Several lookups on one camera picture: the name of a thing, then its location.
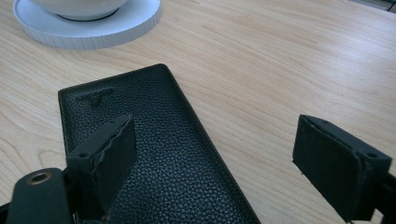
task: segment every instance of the black leather wallet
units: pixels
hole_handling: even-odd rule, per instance
[[[260,223],[165,65],[61,90],[59,103],[66,154],[134,116],[137,163],[107,223]]]

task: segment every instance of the wooden table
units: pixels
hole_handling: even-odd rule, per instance
[[[396,15],[347,0],[163,0],[162,11],[134,42],[73,51],[30,39],[0,2],[0,204],[22,176],[65,167],[58,90],[165,63],[263,223],[343,223],[291,162],[298,116],[396,157]]]

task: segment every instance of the embossed logo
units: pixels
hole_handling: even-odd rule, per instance
[[[113,88],[100,90],[100,91],[93,91],[93,92],[78,96],[76,98],[76,100],[77,101],[88,101],[90,103],[90,106],[97,107],[101,103],[102,98],[104,96],[107,96],[113,92],[114,92]]]

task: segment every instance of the white bowl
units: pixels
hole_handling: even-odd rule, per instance
[[[107,17],[127,0],[31,0],[48,12],[73,21],[93,21]]]

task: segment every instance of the pebbled leather texture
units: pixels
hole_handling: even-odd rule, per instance
[[[134,116],[137,163],[107,223],[260,223],[166,65],[61,90],[59,103],[66,154]]]

